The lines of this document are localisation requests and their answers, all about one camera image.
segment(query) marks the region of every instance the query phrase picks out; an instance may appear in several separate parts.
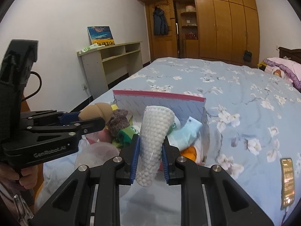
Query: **painting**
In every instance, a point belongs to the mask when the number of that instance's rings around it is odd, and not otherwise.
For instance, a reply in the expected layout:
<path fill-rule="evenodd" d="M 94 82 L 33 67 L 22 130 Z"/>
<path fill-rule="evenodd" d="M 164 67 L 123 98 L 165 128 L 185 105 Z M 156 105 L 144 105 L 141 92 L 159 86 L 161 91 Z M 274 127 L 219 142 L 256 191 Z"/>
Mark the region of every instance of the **painting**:
<path fill-rule="evenodd" d="M 88 27 L 88 33 L 92 44 L 97 43 L 101 45 L 115 45 L 111 30 L 109 26 L 91 26 Z"/>

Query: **wooden headboard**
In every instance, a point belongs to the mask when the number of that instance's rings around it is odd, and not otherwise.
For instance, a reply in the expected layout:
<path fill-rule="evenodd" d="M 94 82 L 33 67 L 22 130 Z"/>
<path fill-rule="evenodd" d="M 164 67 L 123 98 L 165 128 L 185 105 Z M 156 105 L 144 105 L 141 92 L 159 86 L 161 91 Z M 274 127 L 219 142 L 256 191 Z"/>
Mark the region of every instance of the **wooden headboard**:
<path fill-rule="evenodd" d="M 301 64 L 301 49 L 290 50 L 284 47 L 279 48 L 279 57 L 283 58 L 284 56 L 290 58 L 299 64 Z"/>

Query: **wall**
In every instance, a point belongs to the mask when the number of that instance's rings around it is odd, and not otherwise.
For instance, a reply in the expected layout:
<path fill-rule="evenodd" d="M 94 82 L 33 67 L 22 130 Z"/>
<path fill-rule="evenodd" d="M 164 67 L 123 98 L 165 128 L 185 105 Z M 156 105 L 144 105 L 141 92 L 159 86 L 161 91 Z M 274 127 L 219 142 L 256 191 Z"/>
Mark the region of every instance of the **wall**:
<path fill-rule="evenodd" d="M 143 63 L 150 61 L 144 4 L 137 0 L 15 0 L 0 23 L 0 60 L 11 39 L 39 41 L 33 71 L 43 81 L 28 100 L 34 110 L 70 111 L 86 100 L 86 77 L 76 52 L 90 45 L 87 26 L 109 25 L 115 43 L 143 41 Z M 31 76 L 24 95 L 39 86 Z"/>
<path fill-rule="evenodd" d="M 301 48 L 301 21 L 287 0 L 256 0 L 260 27 L 259 61 L 279 57 L 278 47 Z"/>

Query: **bolt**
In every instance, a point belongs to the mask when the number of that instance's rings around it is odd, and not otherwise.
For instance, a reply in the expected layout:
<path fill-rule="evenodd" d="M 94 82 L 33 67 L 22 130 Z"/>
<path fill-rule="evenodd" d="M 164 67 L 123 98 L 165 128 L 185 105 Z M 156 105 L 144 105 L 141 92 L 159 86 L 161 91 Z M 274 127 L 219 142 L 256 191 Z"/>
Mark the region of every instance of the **bolt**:
<path fill-rule="evenodd" d="M 214 166 L 212 167 L 212 169 L 213 169 L 215 172 L 220 172 L 220 171 L 222 170 L 222 167 L 219 166 L 219 165 L 214 165 Z"/>
<path fill-rule="evenodd" d="M 120 156 L 116 156 L 113 158 L 113 161 L 116 162 L 116 163 L 119 163 L 122 161 L 122 158 Z"/>
<path fill-rule="evenodd" d="M 86 165 L 81 165 L 79 166 L 78 170 L 81 171 L 81 172 L 84 172 L 85 170 L 87 170 L 87 166 Z"/>
<path fill-rule="evenodd" d="M 185 156 L 179 156 L 177 160 L 178 162 L 185 162 L 187 161 L 187 158 Z"/>

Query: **dark blue jacket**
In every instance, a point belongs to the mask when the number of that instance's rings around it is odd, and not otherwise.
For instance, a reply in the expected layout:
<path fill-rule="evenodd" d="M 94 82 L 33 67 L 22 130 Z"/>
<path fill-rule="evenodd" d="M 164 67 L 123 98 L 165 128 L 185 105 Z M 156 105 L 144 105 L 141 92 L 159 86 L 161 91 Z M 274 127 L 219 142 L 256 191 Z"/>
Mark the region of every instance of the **dark blue jacket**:
<path fill-rule="evenodd" d="M 164 15 L 164 11 L 160 8 L 155 8 L 154 17 L 154 35 L 168 35 L 168 25 Z"/>

